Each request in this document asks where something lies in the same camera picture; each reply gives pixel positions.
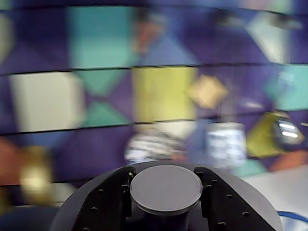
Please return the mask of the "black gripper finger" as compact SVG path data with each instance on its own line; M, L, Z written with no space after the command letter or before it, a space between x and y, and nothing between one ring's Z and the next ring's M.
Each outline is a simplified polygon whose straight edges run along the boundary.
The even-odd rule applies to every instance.
M210 231L275 230L215 172L205 167L196 167L194 173L203 185L201 212L207 219Z
M84 200L73 231L124 231L132 215L130 184L135 168L123 167L104 179Z

